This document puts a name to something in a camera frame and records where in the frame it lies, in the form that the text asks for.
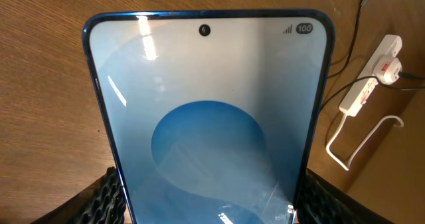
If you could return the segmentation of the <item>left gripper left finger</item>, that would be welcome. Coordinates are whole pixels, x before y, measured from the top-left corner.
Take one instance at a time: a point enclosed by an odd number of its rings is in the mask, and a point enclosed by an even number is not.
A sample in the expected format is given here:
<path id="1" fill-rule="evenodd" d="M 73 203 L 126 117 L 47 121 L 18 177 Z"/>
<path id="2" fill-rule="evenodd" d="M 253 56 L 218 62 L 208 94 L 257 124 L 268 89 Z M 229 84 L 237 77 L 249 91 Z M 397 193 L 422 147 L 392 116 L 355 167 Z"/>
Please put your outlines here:
<path id="1" fill-rule="evenodd" d="M 123 224 L 126 199 L 115 167 L 32 224 Z"/>

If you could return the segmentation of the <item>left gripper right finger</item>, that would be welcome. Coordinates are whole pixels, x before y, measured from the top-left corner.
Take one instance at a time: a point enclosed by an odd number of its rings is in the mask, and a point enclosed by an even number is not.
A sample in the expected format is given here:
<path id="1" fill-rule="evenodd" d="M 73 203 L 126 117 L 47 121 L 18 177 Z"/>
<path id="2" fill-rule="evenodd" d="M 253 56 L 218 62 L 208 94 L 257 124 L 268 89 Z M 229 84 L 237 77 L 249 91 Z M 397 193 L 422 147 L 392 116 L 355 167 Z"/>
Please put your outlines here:
<path id="1" fill-rule="evenodd" d="M 303 178 L 297 219 L 301 224 L 391 224 L 308 169 Z"/>

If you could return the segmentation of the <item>blue Samsung Galaxy smartphone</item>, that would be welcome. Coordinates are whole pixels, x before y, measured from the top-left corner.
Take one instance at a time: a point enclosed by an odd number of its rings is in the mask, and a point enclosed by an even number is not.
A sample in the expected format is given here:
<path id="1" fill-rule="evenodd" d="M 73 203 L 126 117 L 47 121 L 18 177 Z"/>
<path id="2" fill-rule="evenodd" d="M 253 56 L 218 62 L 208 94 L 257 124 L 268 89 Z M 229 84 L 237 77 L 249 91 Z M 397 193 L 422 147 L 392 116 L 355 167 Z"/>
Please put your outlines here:
<path id="1" fill-rule="evenodd" d="M 292 223 L 335 42 L 315 9 L 138 11 L 82 44 L 134 223 Z"/>

